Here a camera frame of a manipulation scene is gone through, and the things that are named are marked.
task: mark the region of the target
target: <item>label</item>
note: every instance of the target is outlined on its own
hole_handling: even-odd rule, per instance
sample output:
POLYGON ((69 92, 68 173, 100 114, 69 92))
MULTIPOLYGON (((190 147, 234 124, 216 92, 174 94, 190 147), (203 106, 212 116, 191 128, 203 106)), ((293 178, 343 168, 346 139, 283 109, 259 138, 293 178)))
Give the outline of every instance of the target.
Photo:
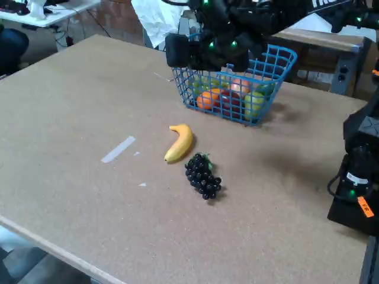
POLYGON ((368 206, 366 199, 363 196, 358 197, 358 203, 367 218, 371 218, 374 216, 373 211, 371 210, 370 206, 368 206))
POLYGON ((352 175, 351 173, 348 173, 346 177, 351 180, 352 182, 359 183, 360 185, 366 185, 368 184, 368 180, 366 179, 360 179, 357 176, 352 175))

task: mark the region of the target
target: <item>basket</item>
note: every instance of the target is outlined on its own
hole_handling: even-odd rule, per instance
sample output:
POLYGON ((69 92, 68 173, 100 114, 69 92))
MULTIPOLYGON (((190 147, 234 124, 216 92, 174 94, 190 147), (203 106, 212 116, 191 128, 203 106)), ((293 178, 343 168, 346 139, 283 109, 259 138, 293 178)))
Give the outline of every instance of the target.
POLYGON ((249 60, 249 68, 244 73, 233 72, 232 64, 227 64, 221 72, 188 67, 172 71, 186 107, 245 125, 257 125, 270 109, 296 59, 294 51, 269 44, 260 58, 249 60))

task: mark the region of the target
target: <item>banana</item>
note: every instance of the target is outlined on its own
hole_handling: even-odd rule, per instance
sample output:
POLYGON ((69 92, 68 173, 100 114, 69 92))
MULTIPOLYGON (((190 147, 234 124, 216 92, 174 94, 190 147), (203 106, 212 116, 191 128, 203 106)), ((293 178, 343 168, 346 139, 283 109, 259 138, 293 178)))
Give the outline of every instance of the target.
POLYGON ((179 133, 179 137, 165 155, 165 161, 168 163, 175 162, 186 154, 193 140, 192 131, 186 124, 170 126, 170 130, 179 133))

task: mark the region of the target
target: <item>white tape strip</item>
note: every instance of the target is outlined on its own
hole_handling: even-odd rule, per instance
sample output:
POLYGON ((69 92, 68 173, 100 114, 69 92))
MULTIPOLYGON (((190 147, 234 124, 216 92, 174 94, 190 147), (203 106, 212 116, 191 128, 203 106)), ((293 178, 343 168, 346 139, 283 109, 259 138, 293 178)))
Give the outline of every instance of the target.
POLYGON ((129 136, 124 142, 121 142, 115 149, 110 151, 104 158, 101 159, 103 163, 109 163, 114 160, 119 154, 121 154, 127 147, 133 144, 136 139, 133 136, 129 136))

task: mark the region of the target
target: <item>sticker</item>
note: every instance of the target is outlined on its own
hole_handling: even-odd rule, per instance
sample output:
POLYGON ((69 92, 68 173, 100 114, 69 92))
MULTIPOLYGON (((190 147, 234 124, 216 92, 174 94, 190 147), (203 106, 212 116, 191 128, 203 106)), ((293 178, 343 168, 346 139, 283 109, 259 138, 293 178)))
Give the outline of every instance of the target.
POLYGON ((360 179, 359 177, 357 176, 354 176, 353 174, 349 173, 346 175, 346 177, 351 180, 352 182, 355 182, 355 183, 359 183, 360 185, 366 185, 368 184, 368 180, 367 179, 360 179))
POLYGON ((358 197, 358 203, 367 218, 371 218, 374 216, 373 211, 371 210, 370 206, 368 206, 366 199, 363 196, 358 197))
POLYGON ((121 154, 127 147, 133 144, 136 139, 133 136, 129 136, 125 141, 121 142, 115 149, 110 151, 104 158, 101 159, 103 163, 109 163, 114 160, 119 154, 121 154))

